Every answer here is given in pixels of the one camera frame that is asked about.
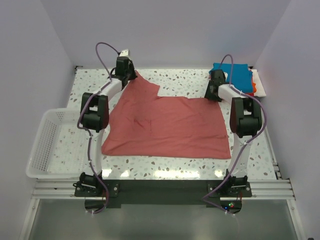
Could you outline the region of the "blue t shirt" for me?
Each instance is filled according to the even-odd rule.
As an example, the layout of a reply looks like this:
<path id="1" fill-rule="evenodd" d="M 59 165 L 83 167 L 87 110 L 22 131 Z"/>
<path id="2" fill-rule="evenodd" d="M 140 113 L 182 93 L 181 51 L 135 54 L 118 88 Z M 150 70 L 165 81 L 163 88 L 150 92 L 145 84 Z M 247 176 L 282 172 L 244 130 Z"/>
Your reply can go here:
<path id="1" fill-rule="evenodd" d="M 219 68 L 220 63 L 215 62 L 213 68 L 209 71 L 209 74 L 212 70 L 221 69 L 223 72 L 228 73 L 226 82 L 229 83 L 231 76 L 231 63 L 223 63 Z M 247 64 L 233 64 L 232 79 L 231 84 L 234 85 L 238 90 L 246 93 L 252 89 L 252 72 Z"/>

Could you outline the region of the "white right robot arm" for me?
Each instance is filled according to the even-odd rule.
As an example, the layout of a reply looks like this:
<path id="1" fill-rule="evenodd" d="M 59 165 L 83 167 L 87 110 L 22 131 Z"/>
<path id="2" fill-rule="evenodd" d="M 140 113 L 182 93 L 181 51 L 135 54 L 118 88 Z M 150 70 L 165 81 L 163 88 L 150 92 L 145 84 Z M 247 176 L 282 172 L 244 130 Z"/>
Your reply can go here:
<path id="1" fill-rule="evenodd" d="M 229 126 L 233 133 L 233 149 L 226 177 L 246 177 L 252 142 L 263 128 L 261 105 L 252 96 L 227 83 L 227 77 L 221 69 L 210 72 L 204 97 L 230 104 Z"/>

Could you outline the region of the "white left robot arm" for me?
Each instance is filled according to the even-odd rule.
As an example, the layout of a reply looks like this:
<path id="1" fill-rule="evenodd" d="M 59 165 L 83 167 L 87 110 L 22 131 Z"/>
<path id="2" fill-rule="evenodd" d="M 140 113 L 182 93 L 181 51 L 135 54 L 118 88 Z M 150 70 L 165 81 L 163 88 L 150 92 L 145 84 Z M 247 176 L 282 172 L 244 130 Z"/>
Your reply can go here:
<path id="1" fill-rule="evenodd" d="M 102 172 L 102 137 L 109 124 L 109 100 L 120 93 L 130 80 L 137 78 L 133 61 L 128 49 L 120 52 L 116 59 L 114 74 L 109 75 L 107 83 L 99 90 L 85 92 L 81 99 L 80 116 L 77 127 L 89 134 L 87 175 Z"/>

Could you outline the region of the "salmon pink t shirt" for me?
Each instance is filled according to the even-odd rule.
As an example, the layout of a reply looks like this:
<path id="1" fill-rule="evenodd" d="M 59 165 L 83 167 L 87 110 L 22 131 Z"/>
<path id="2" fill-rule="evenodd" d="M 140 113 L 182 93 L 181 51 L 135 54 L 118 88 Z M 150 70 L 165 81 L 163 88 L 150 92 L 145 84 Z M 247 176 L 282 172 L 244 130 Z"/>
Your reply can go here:
<path id="1" fill-rule="evenodd" d="M 159 85 L 138 75 L 124 89 L 109 117 L 101 152 L 107 156 L 169 158 L 231 157 L 218 102 L 159 96 Z"/>

